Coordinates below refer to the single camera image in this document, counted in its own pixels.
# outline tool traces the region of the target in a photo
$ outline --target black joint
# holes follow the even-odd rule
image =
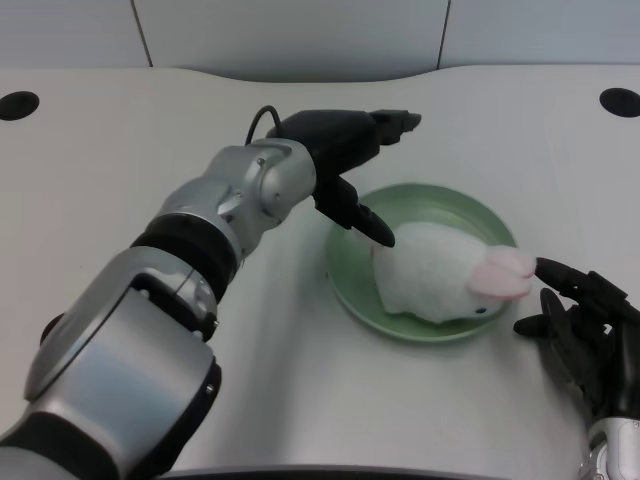
[[[207,281],[218,302],[237,270],[235,254],[224,234],[192,215],[156,218],[131,246],[158,248],[186,262]]]

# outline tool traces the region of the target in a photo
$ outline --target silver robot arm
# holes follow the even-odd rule
[[[29,404],[0,438],[0,478],[168,471],[220,389],[205,342],[241,262],[310,195],[343,227],[392,246],[388,227],[338,175],[419,120],[395,111],[300,112],[276,122],[269,136],[280,138],[220,151],[45,331],[27,379]]]

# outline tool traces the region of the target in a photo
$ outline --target black hole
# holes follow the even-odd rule
[[[36,111],[40,99],[35,93],[14,92],[0,98],[0,120],[8,122],[28,117]]]
[[[610,88],[600,95],[604,109],[618,117],[640,117],[640,95],[626,88]]]

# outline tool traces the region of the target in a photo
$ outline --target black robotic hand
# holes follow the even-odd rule
[[[583,392],[594,419],[640,419],[640,312],[627,294],[597,274],[539,258],[536,276],[577,304],[565,310],[550,289],[542,314],[519,320],[516,333],[539,339]]]
[[[354,227],[381,245],[393,247],[391,229],[360,204],[356,189],[340,175],[375,157],[380,146],[398,143],[420,120],[419,114],[406,110],[305,110],[282,123],[276,120],[276,128],[267,136],[295,140],[311,154],[316,167],[316,210],[343,228]]]

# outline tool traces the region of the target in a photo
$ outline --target pink bunny ear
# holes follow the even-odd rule
[[[536,257],[506,245],[487,249],[487,261],[523,278],[531,278],[536,271]]]
[[[474,293],[501,300],[524,297],[529,293],[529,281],[501,266],[484,262],[473,269],[467,288]]]

